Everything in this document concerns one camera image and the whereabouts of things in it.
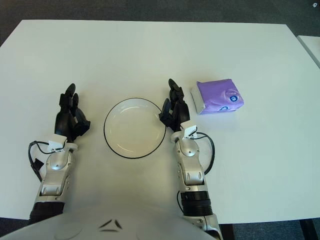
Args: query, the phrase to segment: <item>gray carpet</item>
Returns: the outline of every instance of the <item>gray carpet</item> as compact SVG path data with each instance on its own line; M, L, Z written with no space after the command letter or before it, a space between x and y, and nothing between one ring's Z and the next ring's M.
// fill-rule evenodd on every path
M287 24L296 36L320 36L317 1L0 0L0 45L22 19L270 23ZM313 222L320 236L320 219ZM26 224L0 218L0 236ZM299 221L235 224L234 234L236 240L304 239Z

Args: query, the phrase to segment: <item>purple tissue pack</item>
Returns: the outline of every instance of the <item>purple tissue pack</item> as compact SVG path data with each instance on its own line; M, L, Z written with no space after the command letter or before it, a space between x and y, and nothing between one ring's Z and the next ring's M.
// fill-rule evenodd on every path
M191 94L198 114L234 112L244 104L232 79L197 81Z

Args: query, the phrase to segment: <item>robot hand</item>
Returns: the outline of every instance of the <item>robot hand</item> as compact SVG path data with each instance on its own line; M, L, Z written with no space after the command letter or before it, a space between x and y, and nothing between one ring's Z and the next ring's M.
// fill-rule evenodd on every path
M212 236L223 239L217 216L213 213L205 174L212 167L215 149L212 140L212 159L209 168L204 172L200 162L200 149L194 139L197 139L197 126L190 121L188 105L183 100L181 87L169 79L170 100L164 101L160 121L170 127L174 133L171 141L175 143L177 158L177 173L179 191L181 194L183 217Z
M54 133L48 142L33 141L29 145L28 157L31 168L41 181L29 224L63 213L67 191L70 187L70 173L75 165L73 152L78 146L73 141L82 136L89 128L84 113L78 108L79 96L75 93L76 86L71 84L65 93L60 95L60 112L56 116ZM44 152L39 144L48 145ZM46 174L42 179L39 170L44 165L37 158L33 162L31 147L37 145L43 154L48 154L46 160Z

